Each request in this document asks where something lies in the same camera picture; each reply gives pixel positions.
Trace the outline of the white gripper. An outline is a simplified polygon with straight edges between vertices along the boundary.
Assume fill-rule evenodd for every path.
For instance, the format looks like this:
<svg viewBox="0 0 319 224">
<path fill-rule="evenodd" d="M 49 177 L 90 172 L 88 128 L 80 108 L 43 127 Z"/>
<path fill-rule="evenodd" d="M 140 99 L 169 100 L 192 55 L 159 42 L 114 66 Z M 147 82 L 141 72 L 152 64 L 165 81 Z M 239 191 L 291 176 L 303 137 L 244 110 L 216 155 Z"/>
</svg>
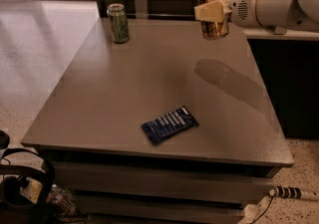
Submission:
<svg viewBox="0 0 319 224">
<path fill-rule="evenodd" d="M 259 26 L 257 0 L 214 0 L 194 8 L 197 21 L 222 23 L 229 14 L 230 21 L 239 27 Z"/>
</svg>

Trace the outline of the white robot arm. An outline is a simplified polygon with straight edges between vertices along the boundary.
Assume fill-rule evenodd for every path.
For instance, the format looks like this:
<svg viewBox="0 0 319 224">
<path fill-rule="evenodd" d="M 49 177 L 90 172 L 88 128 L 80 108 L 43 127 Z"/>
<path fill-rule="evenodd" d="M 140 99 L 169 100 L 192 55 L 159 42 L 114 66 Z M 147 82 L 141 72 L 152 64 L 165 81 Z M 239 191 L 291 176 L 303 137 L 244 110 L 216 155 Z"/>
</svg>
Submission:
<svg viewBox="0 0 319 224">
<path fill-rule="evenodd" d="M 319 0 L 216 0 L 196 6 L 194 14 L 212 23 L 229 18 L 239 27 L 319 31 Z"/>
</svg>

